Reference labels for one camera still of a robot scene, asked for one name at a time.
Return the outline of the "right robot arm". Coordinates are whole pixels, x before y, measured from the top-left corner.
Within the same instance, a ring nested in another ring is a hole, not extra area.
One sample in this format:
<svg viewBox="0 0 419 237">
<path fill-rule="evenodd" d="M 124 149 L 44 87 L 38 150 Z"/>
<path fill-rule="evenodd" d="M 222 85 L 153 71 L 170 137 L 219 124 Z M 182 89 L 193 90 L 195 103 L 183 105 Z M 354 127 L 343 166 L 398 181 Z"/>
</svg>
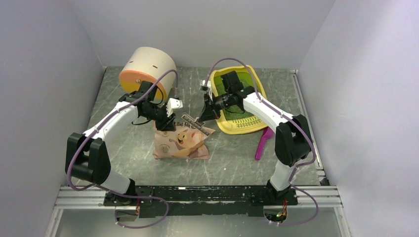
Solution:
<svg viewBox="0 0 419 237">
<path fill-rule="evenodd" d="M 238 106 L 263 121 L 275 134 L 275 171 L 267 182 L 267 199 L 279 204 L 286 197 L 299 161 L 312 151 L 308 122 L 303 115 L 291 115 L 266 100 L 253 86 L 243 86 L 236 71 L 221 75 L 225 93 L 204 94 L 204 107 L 198 122 L 219 119 L 221 111 Z"/>
</svg>

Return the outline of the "yellow green litter box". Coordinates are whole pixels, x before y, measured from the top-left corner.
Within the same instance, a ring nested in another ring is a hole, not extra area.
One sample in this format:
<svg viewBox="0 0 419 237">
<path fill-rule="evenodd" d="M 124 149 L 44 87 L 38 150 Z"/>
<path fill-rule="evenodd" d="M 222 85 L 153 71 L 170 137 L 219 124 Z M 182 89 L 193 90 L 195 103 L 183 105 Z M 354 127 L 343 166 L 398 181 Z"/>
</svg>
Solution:
<svg viewBox="0 0 419 237">
<path fill-rule="evenodd" d="M 220 96 L 226 93 L 221 75 L 235 71 L 244 87 L 253 86 L 253 80 L 255 80 L 258 92 L 263 97 L 266 97 L 263 85 L 255 70 L 250 65 L 247 65 L 247 67 L 252 72 L 252 76 L 244 66 L 227 67 L 212 71 L 208 85 L 211 86 L 213 95 Z M 251 113 L 243 112 L 238 106 L 232 106 L 227 110 L 222 110 L 216 123 L 222 132 L 229 135 L 252 133 L 267 127 L 258 117 Z"/>
</svg>

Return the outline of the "white orange cylindrical bin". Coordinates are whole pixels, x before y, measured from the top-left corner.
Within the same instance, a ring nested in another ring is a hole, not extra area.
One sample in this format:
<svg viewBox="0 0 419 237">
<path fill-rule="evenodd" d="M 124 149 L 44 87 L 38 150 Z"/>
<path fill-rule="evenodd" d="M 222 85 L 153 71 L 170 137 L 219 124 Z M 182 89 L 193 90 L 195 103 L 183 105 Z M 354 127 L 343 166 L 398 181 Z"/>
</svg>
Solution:
<svg viewBox="0 0 419 237">
<path fill-rule="evenodd" d="M 125 92 L 137 91 L 142 82 L 154 83 L 165 72 L 176 70 L 173 59 L 153 47 L 137 48 L 119 74 L 119 83 Z"/>
</svg>

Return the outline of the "torn bag top strip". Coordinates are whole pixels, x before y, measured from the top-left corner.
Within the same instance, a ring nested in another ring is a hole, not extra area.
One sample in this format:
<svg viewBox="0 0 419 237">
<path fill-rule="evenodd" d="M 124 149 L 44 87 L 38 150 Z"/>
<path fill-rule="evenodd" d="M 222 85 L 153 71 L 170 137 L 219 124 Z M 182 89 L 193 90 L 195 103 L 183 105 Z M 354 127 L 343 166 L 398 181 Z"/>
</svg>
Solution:
<svg viewBox="0 0 419 237">
<path fill-rule="evenodd" d="M 201 131 L 206 136 L 210 135 L 210 132 L 203 127 L 203 123 L 199 123 L 197 118 L 192 118 L 188 113 L 183 113 L 181 118 L 187 123 L 191 124 L 197 130 Z"/>
</svg>

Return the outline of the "magenta plastic scoop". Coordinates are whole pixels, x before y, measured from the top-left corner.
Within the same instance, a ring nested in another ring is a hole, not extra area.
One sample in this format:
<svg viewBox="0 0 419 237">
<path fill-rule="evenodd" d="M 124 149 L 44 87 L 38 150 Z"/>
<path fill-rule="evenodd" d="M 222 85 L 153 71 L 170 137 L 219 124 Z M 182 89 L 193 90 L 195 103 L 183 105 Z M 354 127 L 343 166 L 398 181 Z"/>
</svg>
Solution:
<svg viewBox="0 0 419 237">
<path fill-rule="evenodd" d="M 264 128 L 261 138 L 259 140 L 255 155 L 254 155 L 254 159 L 255 160 L 260 160 L 261 156 L 263 155 L 263 151 L 265 148 L 265 144 L 266 142 L 271 139 L 274 136 L 274 132 L 272 131 L 271 128 L 266 127 Z"/>
</svg>

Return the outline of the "pink cat litter bag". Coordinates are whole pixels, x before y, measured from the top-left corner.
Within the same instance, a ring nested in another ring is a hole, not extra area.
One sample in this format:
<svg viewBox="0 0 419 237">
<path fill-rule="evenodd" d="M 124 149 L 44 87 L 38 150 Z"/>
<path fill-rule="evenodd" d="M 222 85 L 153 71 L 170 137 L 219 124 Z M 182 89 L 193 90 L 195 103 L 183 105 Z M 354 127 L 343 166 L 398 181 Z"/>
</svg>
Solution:
<svg viewBox="0 0 419 237">
<path fill-rule="evenodd" d="M 208 159 L 210 152 L 205 145 L 208 135 L 187 122 L 176 122 L 175 131 L 155 131 L 153 157 Z"/>
</svg>

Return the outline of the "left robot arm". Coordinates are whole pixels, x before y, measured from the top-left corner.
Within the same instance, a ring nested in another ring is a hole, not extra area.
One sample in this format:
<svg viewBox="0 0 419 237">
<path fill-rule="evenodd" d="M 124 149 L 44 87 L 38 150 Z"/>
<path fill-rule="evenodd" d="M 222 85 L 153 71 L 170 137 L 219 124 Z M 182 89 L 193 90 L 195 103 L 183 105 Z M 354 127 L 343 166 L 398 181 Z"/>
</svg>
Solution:
<svg viewBox="0 0 419 237">
<path fill-rule="evenodd" d="M 135 182 L 111 167 L 107 145 L 129 124 L 144 117 L 155 122 L 159 131 L 174 131 L 175 113 L 172 105 L 181 101 L 170 98 L 166 103 L 153 103 L 157 87 L 151 82 L 140 85 L 137 91 L 123 95 L 99 123 L 84 133 L 73 133 L 67 140 L 65 171 L 67 182 L 75 191 L 82 191 L 72 183 L 73 177 L 108 190 L 119 205 L 136 201 Z"/>
</svg>

